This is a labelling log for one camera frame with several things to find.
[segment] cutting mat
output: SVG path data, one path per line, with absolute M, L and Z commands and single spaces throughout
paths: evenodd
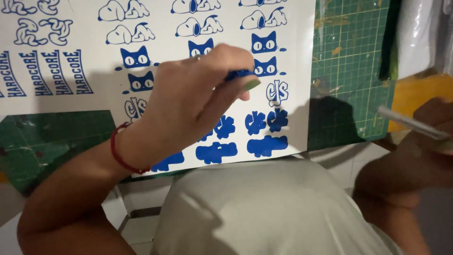
M 385 135 L 388 120 L 376 109 L 391 106 L 394 84 L 377 74 L 389 1 L 316 1 L 309 150 Z M 109 111 L 8 116 L 0 123 L 0 170 L 28 194 L 114 127 Z

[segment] red string bracelet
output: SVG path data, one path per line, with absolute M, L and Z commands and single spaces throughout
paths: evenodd
M 112 135 L 110 136 L 110 149 L 111 149 L 113 158 L 116 160 L 116 162 L 118 162 L 118 164 L 120 166 L 122 166 L 123 168 L 125 168 L 131 172 L 134 172 L 137 174 L 144 174 L 146 172 L 149 172 L 151 170 L 151 168 L 144 169 L 144 170 L 133 168 L 133 167 L 129 166 L 128 164 L 126 164 L 126 162 L 123 161 L 123 159 L 116 153 L 116 150 L 115 150 L 115 137 L 118 134 L 118 131 L 123 128 L 127 128 L 128 126 L 130 126 L 130 124 L 131 123 L 129 123 L 129 122 L 125 122 L 121 126 L 117 127 L 115 130 L 113 130 Z

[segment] white backing paper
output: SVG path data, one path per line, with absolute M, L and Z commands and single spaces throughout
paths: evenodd
M 281 157 L 307 149 L 315 0 L 38 2 L 57 3 L 58 14 L 52 17 L 74 21 L 69 25 L 67 45 L 50 40 L 45 45 L 16 45 L 17 19 L 33 18 L 38 24 L 50 16 L 40 10 L 25 16 L 0 13 L 3 24 L 13 24 L 2 26 L 7 34 L 0 39 L 2 48 L 10 51 L 11 68 L 27 94 L 8 97 L 9 87 L 0 83 L 4 95 L 0 114 L 110 109 L 116 125 L 134 122 L 152 93 L 158 63 L 206 54 L 214 45 L 227 43 L 253 53 L 255 73 L 262 84 L 250 91 L 250 101 L 235 102 L 210 135 L 153 166 L 148 174 Z M 23 4 L 37 6 L 36 1 Z M 52 31 L 43 33 L 35 37 L 49 38 Z M 29 34 L 20 36 L 25 40 Z M 38 55 L 60 50 L 60 58 L 63 51 L 80 50 L 85 80 L 93 94 L 75 93 L 77 87 L 69 81 L 73 70 L 66 60 L 60 60 L 74 94 L 56 95 L 47 63 L 39 56 L 42 77 L 53 95 L 35 96 L 31 75 L 19 56 L 32 50 Z

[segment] cat eye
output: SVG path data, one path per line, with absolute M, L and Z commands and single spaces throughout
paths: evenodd
M 201 53 L 198 49 L 193 49 L 190 54 L 191 54 L 191 57 L 195 57 L 196 55 L 201 55 Z
M 152 88 L 153 87 L 153 81 L 152 80 L 145 80 L 145 86 L 148 87 L 148 88 Z
M 140 89 L 141 85 L 138 81 L 134 81 L 132 83 L 132 88 L 135 88 L 135 89 Z
M 268 66 L 268 67 L 267 67 L 267 72 L 268 72 L 268 73 L 273 73 L 273 72 L 275 72 L 275 66 L 273 66 L 273 65 Z
M 140 55 L 139 56 L 139 62 L 141 64 L 145 64 L 146 62 L 148 62 L 148 57 L 146 57 L 145 55 Z
M 260 42 L 256 42 L 254 45 L 253 45 L 253 49 L 254 50 L 261 50 L 263 48 L 263 44 L 261 44 Z
M 255 68 L 255 74 L 260 75 L 263 73 L 263 68 L 261 66 Z
M 268 49 L 273 49 L 273 48 L 275 47 L 274 41 L 272 41 L 272 40 L 267 41 L 266 47 L 267 47 Z
M 126 57 L 124 59 L 124 62 L 128 65 L 133 65 L 135 63 L 135 60 L 132 57 Z
M 204 54 L 207 55 L 211 51 L 211 48 L 207 47 L 204 49 Z

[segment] snoopy design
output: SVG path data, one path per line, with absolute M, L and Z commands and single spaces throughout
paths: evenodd
M 125 26 L 119 25 L 115 30 L 108 33 L 106 44 L 130 44 L 156 39 L 153 32 L 145 27 L 147 24 L 146 22 L 138 24 L 135 27 L 134 34 L 131 34 Z
M 209 11 L 220 9 L 218 0 L 175 0 L 171 13 L 195 13 L 197 11 Z
M 127 3 L 127 10 L 115 0 L 110 0 L 105 6 L 99 9 L 98 21 L 123 21 L 124 19 L 138 19 L 149 16 L 149 11 L 137 0 L 130 0 Z
M 241 29 L 262 29 L 264 27 L 277 27 L 286 25 L 287 20 L 285 14 L 281 11 L 284 7 L 275 9 L 266 20 L 264 14 L 256 10 L 252 15 L 246 17 L 242 21 Z
M 50 18 L 48 20 L 41 20 L 40 26 L 50 25 L 50 29 L 54 32 L 49 33 L 49 40 L 58 46 L 67 45 L 66 37 L 69 35 L 69 26 L 72 24 L 72 20 L 58 20 L 56 18 Z
M 33 47 L 44 45 L 48 42 L 46 38 L 36 40 L 36 36 L 32 33 L 38 31 L 38 25 L 32 20 L 22 18 L 17 21 L 19 28 L 16 30 L 16 41 L 14 44 L 21 45 L 27 44 Z
M 215 18 L 217 15 L 211 15 L 204 21 L 203 27 L 194 18 L 188 18 L 176 29 L 176 36 L 199 36 L 201 34 L 215 34 L 222 32 L 223 27 Z
M 25 8 L 25 5 L 22 2 L 17 0 L 3 0 L 3 5 L 5 6 L 1 9 L 3 13 L 16 13 L 20 16 L 25 16 L 27 14 L 33 14 L 38 11 L 36 7 Z
M 273 5 L 281 2 L 286 2 L 286 0 L 241 0 L 239 6 L 262 6 L 262 5 Z
M 60 0 L 39 0 L 38 8 L 47 15 L 56 15 L 58 13 L 57 5 Z

